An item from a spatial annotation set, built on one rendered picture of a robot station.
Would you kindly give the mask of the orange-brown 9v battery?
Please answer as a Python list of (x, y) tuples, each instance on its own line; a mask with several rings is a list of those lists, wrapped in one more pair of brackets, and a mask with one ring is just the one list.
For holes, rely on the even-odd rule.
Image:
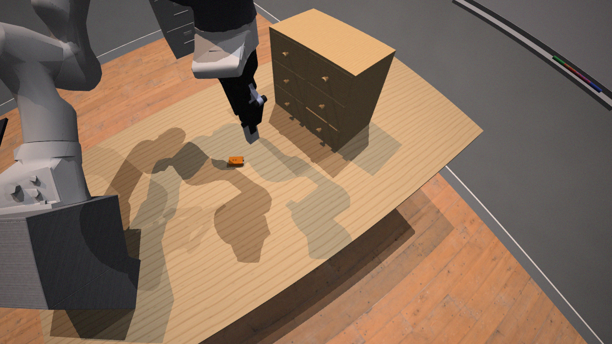
[(243, 166), (243, 156), (238, 157), (229, 157), (228, 165), (229, 166)]

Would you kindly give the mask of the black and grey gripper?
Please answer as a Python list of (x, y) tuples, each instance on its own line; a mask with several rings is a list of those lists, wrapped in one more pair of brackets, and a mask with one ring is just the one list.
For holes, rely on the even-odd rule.
[(257, 53), (254, 49), (247, 59), (241, 76), (218, 78), (234, 114), (239, 116), (243, 133), (249, 144), (260, 138), (257, 125), (262, 122), (263, 107), (267, 101), (265, 95), (259, 95), (256, 91), (257, 85), (253, 77), (257, 67)]

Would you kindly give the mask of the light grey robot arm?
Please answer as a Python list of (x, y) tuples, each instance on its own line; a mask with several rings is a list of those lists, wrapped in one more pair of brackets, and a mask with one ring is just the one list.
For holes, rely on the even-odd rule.
[[(197, 79), (239, 77), (259, 45), (253, 0), (169, 0), (193, 9)], [(56, 88), (91, 91), (101, 66), (90, 48), (90, 0), (31, 0), (50, 37), (0, 22), (0, 79), (21, 119), (17, 161), (0, 174), (0, 215), (90, 200), (77, 113)]]

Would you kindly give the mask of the small brown wooden chest of drawers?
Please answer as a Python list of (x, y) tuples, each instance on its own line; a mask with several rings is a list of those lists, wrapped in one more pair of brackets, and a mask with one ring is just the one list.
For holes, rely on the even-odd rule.
[[(305, 77), (273, 57), (271, 35), (273, 31), (306, 48)], [(307, 79), (309, 52), (317, 54), (353, 76), (346, 105), (309, 81), (346, 107), (340, 130), (325, 119), (339, 130), (339, 139), (335, 151), (340, 150), (364, 127), (369, 125), (396, 50), (359, 29), (316, 9), (277, 22), (269, 26), (269, 32), (272, 62), (274, 59), (277, 60), (305, 79), (304, 102), (289, 92), (304, 104), (304, 123), (299, 120), (303, 125), (305, 125), (306, 107), (309, 107), (306, 104), (307, 82), (309, 81)], [(309, 108), (314, 111), (311, 107)]]

